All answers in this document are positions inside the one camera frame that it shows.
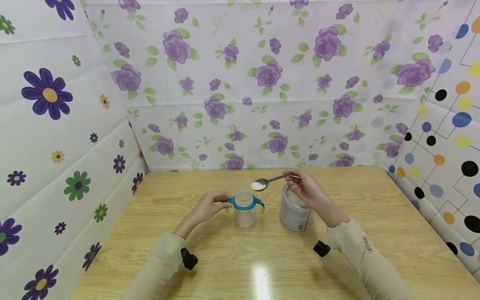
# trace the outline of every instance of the polka dot wall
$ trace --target polka dot wall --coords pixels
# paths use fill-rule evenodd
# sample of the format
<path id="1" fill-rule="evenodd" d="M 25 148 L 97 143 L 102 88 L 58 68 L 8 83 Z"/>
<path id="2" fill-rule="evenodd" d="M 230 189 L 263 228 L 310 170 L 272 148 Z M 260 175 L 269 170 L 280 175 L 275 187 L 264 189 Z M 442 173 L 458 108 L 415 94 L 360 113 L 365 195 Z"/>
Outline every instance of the polka dot wall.
<path id="1" fill-rule="evenodd" d="M 388 172 L 480 282 L 480 2 L 469 5 Z"/>

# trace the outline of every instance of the formula can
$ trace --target formula can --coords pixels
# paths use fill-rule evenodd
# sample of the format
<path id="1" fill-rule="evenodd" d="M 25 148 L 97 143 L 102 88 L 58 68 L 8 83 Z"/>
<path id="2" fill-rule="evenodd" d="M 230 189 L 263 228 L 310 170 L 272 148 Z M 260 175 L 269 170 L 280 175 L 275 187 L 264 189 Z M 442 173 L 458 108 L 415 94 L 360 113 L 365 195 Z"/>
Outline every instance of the formula can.
<path id="1" fill-rule="evenodd" d="M 300 200 L 290 187 L 285 185 L 282 191 L 282 205 L 280 207 L 280 221 L 291 231 L 302 232 L 312 224 L 314 211 Z"/>

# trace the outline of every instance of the beige sleeve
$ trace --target beige sleeve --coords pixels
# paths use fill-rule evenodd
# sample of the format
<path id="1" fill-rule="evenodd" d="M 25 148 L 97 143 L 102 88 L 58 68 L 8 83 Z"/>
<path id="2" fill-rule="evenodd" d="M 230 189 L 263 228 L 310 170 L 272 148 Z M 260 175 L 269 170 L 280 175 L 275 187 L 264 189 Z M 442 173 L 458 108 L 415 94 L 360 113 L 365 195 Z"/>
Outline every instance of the beige sleeve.
<path id="1" fill-rule="evenodd" d="M 353 219 L 327 229 L 327 244 L 357 271 L 373 300 L 412 300 L 410 288 Z"/>
<path id="2" fill-rule="evenodd" d="M 163 287 L 178 270 L 182 261 L 180 250 L 185 240 L 164 233 L 150 251 L 150 257 L 130 283 L 121 300 L 158 299 Z"/>

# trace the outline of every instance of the wooden table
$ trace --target wooden table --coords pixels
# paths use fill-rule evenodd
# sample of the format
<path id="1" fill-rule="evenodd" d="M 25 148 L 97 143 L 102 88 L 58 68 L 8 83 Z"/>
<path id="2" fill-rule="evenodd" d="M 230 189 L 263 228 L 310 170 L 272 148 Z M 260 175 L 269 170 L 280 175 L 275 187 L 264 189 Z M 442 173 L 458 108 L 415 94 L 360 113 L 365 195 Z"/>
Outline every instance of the wooden table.
<path id="1" fill-rule="evenodd" d="M 480 286 L 428 222 L 379 167 L 312 168 L 330 197 L 356 219 L 373 244 L 407 281 L 418 299 L 478 299 Z M 208 191 L 234 194 L 278 169 L 165 172 L 146 175 L 71 299 L 119 299 L 145 263 L 150 248 L 173 231 Z M 278 214 L 284 181 L 256 195 L 265 214 L 252 228 L 236 227 L 218 213 L 187 239 L 199 263 L 183 266 L 164 290 L 165 299 L 362 299 L 353 269 L 332 251 L 313 250 L 326 240 L 318 216 L 303 233 L 284 228 Z"/>

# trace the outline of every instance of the metal spoon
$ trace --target metal spoon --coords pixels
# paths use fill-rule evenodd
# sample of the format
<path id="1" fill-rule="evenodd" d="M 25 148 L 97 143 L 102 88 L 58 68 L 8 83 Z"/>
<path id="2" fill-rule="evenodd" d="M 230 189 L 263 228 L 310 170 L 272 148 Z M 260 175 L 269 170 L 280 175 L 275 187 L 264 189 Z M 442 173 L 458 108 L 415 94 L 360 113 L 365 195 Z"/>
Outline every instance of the metal spoon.
<path id="1" fill-rule="evenodd" d="M 292 176 L 292 175 L 293 175 L 293 173 L 289 172 L 287 174 L 283 174 L 283 175 L 280 175 L 280 176 L 277 176 L 277 177 L 273 177 L 271 179 L 260 178 L 260 179 L 255 180 L 254 182 L 252 182 L 250 187 L 252 188 L 252 190 L 254 190 L 256 192 L 261 192 L 261 191 L 265 190 L 268 187 L 268 184 L 271 183 L 272 181 L 275 181 L 275 180 L 278 180 L 278 179 L 281 179 L 281 178 L 285 178 L 287 176 Z"/>

